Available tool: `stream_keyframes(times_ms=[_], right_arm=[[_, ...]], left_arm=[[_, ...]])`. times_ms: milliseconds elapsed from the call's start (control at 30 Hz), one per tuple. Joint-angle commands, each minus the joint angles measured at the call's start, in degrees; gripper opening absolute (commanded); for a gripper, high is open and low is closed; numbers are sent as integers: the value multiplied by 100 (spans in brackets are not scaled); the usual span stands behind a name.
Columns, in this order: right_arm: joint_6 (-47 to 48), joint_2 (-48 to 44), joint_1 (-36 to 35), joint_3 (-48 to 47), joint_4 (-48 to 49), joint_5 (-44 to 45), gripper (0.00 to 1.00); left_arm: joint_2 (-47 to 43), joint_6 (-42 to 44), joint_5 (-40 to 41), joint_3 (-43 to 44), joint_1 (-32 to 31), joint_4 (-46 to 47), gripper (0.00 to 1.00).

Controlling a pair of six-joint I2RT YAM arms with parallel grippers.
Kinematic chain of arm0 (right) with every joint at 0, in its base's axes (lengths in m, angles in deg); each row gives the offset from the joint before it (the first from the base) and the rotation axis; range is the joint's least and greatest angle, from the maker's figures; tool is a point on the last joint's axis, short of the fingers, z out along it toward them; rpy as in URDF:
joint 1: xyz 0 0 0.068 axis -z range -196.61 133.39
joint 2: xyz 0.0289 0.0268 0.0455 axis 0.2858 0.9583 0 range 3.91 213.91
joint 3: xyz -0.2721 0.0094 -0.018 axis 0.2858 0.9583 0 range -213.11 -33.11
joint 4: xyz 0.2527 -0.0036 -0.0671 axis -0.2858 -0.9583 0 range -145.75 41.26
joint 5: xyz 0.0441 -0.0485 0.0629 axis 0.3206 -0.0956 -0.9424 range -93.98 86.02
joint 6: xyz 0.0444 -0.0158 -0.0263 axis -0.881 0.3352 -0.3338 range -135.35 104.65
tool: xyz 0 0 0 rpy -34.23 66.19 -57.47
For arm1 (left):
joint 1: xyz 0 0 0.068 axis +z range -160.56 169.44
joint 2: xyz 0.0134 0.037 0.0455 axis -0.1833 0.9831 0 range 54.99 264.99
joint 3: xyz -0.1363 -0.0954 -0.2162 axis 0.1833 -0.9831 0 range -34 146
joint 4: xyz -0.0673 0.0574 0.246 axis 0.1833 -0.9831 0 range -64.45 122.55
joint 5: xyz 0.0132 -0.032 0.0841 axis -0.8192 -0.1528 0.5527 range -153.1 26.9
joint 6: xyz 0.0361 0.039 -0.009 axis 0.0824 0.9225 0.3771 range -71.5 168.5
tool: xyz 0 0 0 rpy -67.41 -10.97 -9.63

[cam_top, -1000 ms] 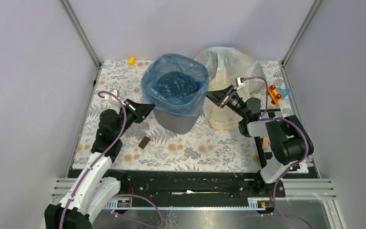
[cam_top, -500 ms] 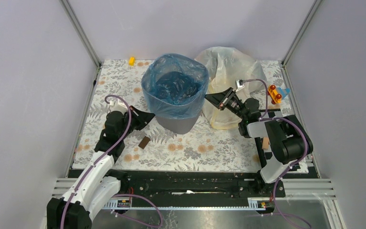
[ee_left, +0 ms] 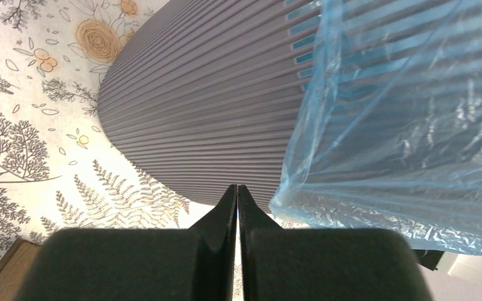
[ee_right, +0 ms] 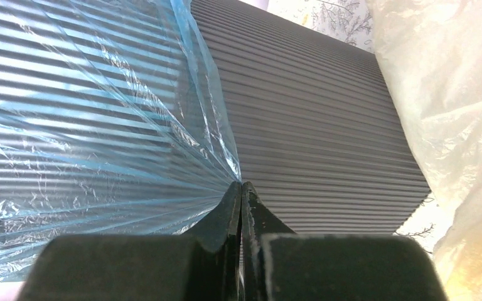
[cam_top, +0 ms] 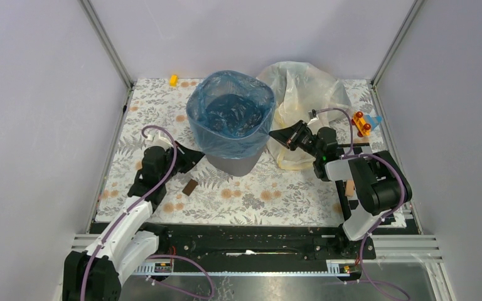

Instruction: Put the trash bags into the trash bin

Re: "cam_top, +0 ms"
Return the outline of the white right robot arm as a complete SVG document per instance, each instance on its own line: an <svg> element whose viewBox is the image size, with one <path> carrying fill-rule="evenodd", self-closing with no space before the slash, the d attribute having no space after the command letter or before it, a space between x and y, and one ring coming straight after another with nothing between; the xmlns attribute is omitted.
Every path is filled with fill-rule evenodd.
<svg viewBox="0 0 482 301"><path fill-rule="evenodd" d="M314 134L302 120L285 129L272 130L269 135L290 151L301 149L311 155L318 179L353 181L358 206L338 229L335 250L340 257L356 254L359 241L412 196L409 183L387 151L354 154L352 146L338 144L334 129L322 127Z"/></svg>

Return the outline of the translucent white plastic bag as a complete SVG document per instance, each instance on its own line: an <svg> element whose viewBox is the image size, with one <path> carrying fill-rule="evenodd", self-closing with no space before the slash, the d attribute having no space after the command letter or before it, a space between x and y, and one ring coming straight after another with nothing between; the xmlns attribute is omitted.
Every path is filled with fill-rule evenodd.
<svg viewBox="0 0 482 301"><path fill-rule="evenodd" d="M310 63L282 61L265 67L257 79L274 92L276 110L271 130L279 130L303 120L308 112L337 107L351 114L352 104L343 82ZM315 134L334 120L345 119L344 113L332 110L318 115L319 122L308 124Z"/></svg>

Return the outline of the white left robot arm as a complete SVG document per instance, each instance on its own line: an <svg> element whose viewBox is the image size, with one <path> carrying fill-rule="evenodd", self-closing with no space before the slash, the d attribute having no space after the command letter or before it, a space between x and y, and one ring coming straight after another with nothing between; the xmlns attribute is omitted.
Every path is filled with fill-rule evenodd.
<svg viewBox="0 0 482 301"><path fill-rule="evenodd" d="M118 217L83 251L71 251L63 268L62 300L118 300L123 284L150 255L169 251L166 229L143 224L166 195L166 182L187 173L204 154L179 143L154 145L144 151Z"/></svg>

